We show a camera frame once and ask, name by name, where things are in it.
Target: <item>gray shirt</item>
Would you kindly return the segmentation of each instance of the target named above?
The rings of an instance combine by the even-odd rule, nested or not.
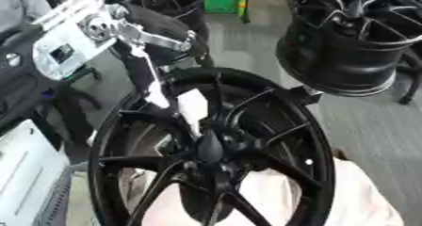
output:
[[[0,32],[39,18],[50,9],[46,0],[0,0]]]

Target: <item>silver metal arm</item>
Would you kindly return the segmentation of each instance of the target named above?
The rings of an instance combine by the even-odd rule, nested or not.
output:
[[[161,91],[155,68],[144,52],[146,43],[185,52],[191,49],[196,34],[187,33],[184,41],[173,40],[144,31],[141,24],[125,19],[128,11],[120,5],[106,5],[105,0],[68,0],[34,24],[41,25],[45,35],[34,44],[33,58],[41,73],[61,80],[71,74],[117,40],[131,48],[134,57],[143,58],[154,81],[147,88],[148,102],[160,107],[170,104]]]

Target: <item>green container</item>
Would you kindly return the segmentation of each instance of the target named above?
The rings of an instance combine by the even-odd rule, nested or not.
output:
[[[237,13],[239,0],[205,0],[205,12],[210,13]]]

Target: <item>black alloy wheel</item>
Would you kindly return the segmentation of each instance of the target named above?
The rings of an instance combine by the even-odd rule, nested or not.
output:
[[[289,0],[293,21],[277,57],[305,85],[341,96],[388,89],[403,50],[422,40],[412,0]]]
[[[187,69],[166,81],[171,98],[191,89],[207,98],[205,136],[195,142],[177,113],[154,112],[135,93],[128,95],[99,130],[89,159],[89,189],[102,225],[141,225],[172,184],[180,188],[185,211],[202,225],[215,225],[233,210],[255,225],[270,225],[238,192],[248,173],[265,169],[300,186],[300,201],[287,225],[324,224],[333,202],[333,157],[305,106],[267,79],[232,69]],[[154,153],[151,149],[163,140],[160,154]],[[156,176],[129,209],[122,184],[123,171],[131,168]]]

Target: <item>gray floor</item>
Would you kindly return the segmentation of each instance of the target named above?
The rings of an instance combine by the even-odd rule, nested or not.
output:
[[[288,25],[284,0],[252,0],[252,23],[244,25],[234,15],[207,17],[210,45],[220,66],[259,73],[292,87],[297,83],[278,65],[275,44]],[[105,109],[89,110],[89,118],[99,125],[106,112],[131,88],[122,65],[111,55],[94,62],[105,75],[95,84],[90,79],[80,87],[95,94]],[[401,213],[406,225],[422,225],[422,92],[415,102],[396,103],[407,86],[399,81],[385,93],[368,98],[341,98],[324,95],[312,110],[334,147],[343,148],[375,181],[383,195]],[[69,150],[84,158],[83,149]]]

